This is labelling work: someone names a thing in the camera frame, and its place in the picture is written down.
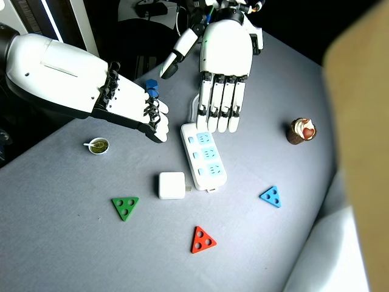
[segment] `robotic arm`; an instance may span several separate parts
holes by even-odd
[[[104,119],[165,142],[168,107],[118,74],[120,65],[0,23],[0,71],[18,96],[49,110]]]
[[[206,17],[204,12],[203,17],[193,18],[192,27],[182,34],[163,63],[160,76],[171,77],[177,71],[177,63],[204,34],[199,60],[202,81],[196,125],[199,131],[215,132],[218,129],[225,132],[228,127],[230,132],[235,132],[252,56],[259,55],[263,49],[262,29],[253,26],[245,13],[259,11],[264,0],[254,3],[253,7],[245,0],[207,1],[205,6],[212,5],[217,10],[214,21],[208,25],[211,15]]]

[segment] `chocolate cupcake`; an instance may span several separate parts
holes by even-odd
[[[316,136],[316,127],[311,119],[298,118],[291,123],[290,129],[286,133],[289,143],[297,145],[303,141],[310,141]]]

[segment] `triangle with holes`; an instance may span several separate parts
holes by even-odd
[[[134,210],[136,204],[138,203],[139,198],[118,198],[112,199],[117,212],[123,221],[127,221],[129,215]]]
[[[260,195],[262,200],[267,201],[277,208],[281,207],[280,196],[278,195],[278,189],[276,186],[271,187],[269,190]]]
[[[192,254],[211,248],[216,245],[216,241],[208,235],[200,226],[196,226],[194,230]]]

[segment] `power socket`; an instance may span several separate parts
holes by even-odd
[[[198,190],[215,191],[227,181],[223,162],[210,132],[198,133],[195,123],[181,126],[194,185]]]

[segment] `gray table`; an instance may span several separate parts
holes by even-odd
[[[253,60],[241,123],[214,135],[229,176],[219,192],[158,199],[160,172],[185,172],[179,127],[198,91],[198,55],[160,80],[168,142],[103,120],[74,120],[0,171],[0,291],[280,291],[309,234],[335,153],[322,69],[269,35]],[[157,71],[150,72],[140,83]],[[313,119],[294,146],[284,124]],[[109,139],[103,156],[82,146]],[[258,198],[278,186],[282,207]],[[122,222],[111,198],[137,196]],[[191,254],[196,225],[217,242]]]

